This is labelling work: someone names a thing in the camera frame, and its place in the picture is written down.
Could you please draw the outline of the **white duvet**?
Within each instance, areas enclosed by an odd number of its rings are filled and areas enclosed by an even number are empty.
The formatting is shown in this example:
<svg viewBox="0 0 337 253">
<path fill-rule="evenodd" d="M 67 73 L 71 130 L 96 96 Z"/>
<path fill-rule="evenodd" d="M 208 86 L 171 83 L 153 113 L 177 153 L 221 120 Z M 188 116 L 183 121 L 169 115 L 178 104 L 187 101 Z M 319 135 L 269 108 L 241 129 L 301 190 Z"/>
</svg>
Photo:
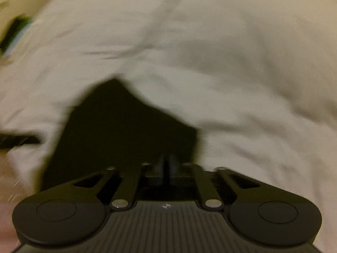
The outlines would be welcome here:
<svg viewBox="0 0 337 253">
<path fill-rule="evenodd" d="M 1 67 L 1 126 L 32 190 L 66 114 L 121 76 L 201 130 L 197 160 L 336 207 L 336 0 L 52 0 Z"/>
</svg>

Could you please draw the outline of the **green folded cloth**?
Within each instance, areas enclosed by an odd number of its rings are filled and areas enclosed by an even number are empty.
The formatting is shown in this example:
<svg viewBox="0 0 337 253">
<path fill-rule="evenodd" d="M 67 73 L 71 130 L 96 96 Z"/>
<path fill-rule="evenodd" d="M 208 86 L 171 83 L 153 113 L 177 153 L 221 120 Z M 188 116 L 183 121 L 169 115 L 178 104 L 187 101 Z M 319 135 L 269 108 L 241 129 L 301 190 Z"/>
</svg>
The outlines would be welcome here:
<svg viewBox="0 0 337 253">
<path fill-rule="evenodd" d="M 9 50 L 11 44 L 18 38 L 31 23 L 31 18 L 26 15 L 18 15 L 9 22 L 5 30 L 5 35 L 1 39 L 1 56 Z"/>
</svg>

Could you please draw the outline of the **black garment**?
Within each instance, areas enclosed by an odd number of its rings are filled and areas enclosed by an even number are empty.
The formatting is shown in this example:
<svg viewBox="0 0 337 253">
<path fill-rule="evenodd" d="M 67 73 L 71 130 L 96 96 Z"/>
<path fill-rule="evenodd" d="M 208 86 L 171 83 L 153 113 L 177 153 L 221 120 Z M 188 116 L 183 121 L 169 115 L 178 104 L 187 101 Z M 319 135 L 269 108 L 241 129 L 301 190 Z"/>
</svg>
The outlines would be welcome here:
<svg viewBox="0 0 337 253">
<path fill-rule="evenodd" d="M 193 160 L 197 130 L 149 106 L 111 79 L 93 87 L 74 107 L 41 176 L 40 190 L 113 166 L 120 170 L 164 154 Z"/>
</svg>

